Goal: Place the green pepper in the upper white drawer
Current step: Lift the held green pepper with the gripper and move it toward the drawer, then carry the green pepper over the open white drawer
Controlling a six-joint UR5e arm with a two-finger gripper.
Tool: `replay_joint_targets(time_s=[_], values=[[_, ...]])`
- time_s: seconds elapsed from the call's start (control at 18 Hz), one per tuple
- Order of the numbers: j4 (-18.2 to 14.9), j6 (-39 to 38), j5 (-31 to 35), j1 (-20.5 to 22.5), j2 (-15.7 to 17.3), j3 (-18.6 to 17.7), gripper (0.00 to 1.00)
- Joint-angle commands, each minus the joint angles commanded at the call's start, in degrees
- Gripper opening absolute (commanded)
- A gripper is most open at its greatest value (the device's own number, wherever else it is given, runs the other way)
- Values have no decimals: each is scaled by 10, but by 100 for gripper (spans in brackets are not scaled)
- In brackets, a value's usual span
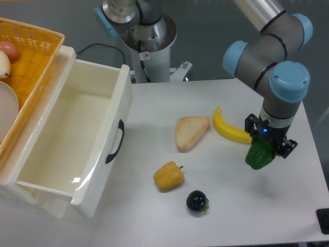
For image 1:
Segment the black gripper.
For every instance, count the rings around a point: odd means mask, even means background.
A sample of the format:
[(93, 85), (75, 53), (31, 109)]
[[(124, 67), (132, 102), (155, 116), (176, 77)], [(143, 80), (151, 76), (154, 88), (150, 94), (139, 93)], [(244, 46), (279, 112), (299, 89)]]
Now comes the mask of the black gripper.
[(251, 113), (245, 119), (245, 132), (249, 134), (252, 140), (258, 139), (259, 131), (262, 137), (273, 141), (275, 149), (274, 157), (280, 156), (282, 158), (287, 158), (298, 145), (295, 140), (286, 138), (288, 129), (289, 118), (278, 119), (267, 113), (260, 113), (258, 119)]

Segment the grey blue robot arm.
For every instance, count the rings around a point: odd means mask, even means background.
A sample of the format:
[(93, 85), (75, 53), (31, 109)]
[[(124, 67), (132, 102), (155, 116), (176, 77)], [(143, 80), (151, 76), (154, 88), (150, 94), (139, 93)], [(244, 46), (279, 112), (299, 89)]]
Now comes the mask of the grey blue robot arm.
[[(287, 157), (297, 143), (286, 134), (310, 81), (308, 70), (288, 57), (311, 39), (312, 23), (302, 14), (287, 13), (277, 1), (235, 4), (261, 34), (254, 44), (234, 42), (223, 56), (223, 68), (264, 99), (260, 114), (245, 119), (251, 137), (246, 162)], [(177, 31), (162, 12), (161, 1), (104, 1), (94, 13), (104, 32), (121, 37), (130, 49), (136, 82), (168, 82), (173, 77), (170, 47)]]

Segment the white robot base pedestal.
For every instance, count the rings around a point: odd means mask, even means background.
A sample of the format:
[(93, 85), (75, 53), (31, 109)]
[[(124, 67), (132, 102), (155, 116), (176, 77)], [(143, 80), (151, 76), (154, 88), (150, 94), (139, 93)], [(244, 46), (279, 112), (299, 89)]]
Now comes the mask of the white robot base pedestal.
[(136, 24), (121, 35), (129, 48), (136, 83), (180, 82), (187, 80), (192, 63), (171, 67), (171, 46), (177, 37), (174, 21), (166, 14), (153, 25)]

